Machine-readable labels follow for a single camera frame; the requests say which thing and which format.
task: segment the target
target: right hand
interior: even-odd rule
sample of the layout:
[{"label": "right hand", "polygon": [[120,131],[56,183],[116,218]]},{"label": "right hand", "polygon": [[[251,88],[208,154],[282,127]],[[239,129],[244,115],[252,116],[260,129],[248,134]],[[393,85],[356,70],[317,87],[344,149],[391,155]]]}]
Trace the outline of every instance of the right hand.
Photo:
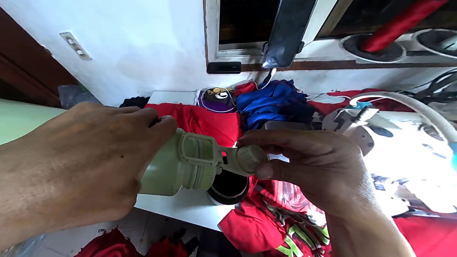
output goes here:
[{"label": "right hand", "polygon": [[283,154],[257,166],[261,180],[293,183],[314,205],[327,214],[355,218],[360,212],[378,209],[373,185],[360,148],[348,137],[328,131],[251,130],[237,146],[259,145],[266,153]]}]

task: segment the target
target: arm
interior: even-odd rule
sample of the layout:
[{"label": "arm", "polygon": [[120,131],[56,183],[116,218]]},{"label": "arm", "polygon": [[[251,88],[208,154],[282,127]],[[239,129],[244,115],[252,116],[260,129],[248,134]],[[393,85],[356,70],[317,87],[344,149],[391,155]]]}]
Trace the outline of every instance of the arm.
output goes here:
[{"label": "arm", "polygon": [[256,176],[298,185],[326,213],[335,256],[414,256],[376,202],[361,151],[348,137],[326,131],[255,130],[238,142],[289,158],[289,163],[270,160],[259,165]]},{"label": "arm", "polygon": [[0,145],[0,250],[127,215],[176,126],[152,108],[82,103]]}]

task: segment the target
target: blue fabric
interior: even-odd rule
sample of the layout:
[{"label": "blue fabric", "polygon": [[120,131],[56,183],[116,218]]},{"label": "blue fabric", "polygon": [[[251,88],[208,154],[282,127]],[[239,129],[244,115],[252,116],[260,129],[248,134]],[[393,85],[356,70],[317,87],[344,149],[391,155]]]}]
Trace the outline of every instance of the blue fabric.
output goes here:
[{"label": "blue fabric", "polygon": [[273,80],[264,89],[238,96],[236,104],[247,117],[247,130],[259,129],[269,120],[311,122],[314,108],[306,104],[306,96],[298,92],[293,80]]}]

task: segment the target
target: black device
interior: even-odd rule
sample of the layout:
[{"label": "black device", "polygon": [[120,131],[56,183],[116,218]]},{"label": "black device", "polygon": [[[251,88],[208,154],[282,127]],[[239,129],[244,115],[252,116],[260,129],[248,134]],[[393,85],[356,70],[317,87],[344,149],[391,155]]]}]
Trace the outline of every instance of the black device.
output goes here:
[{"label": "black device", "polygon": [[213,62],[208,63],[206,68],[208,74],[239,74],[241,73],[241,62]]}]

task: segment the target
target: fingernail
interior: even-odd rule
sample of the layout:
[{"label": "fingernail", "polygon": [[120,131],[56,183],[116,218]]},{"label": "fingernail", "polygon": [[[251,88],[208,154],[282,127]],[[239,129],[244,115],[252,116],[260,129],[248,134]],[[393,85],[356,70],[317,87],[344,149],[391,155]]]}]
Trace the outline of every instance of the fingernail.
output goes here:
[{"label": "fingernail", "polygon": [[255,176],[260,180],[269,179],[273,176],[273,168],[270,164],[264,164],[263,166],[257,168]]}]

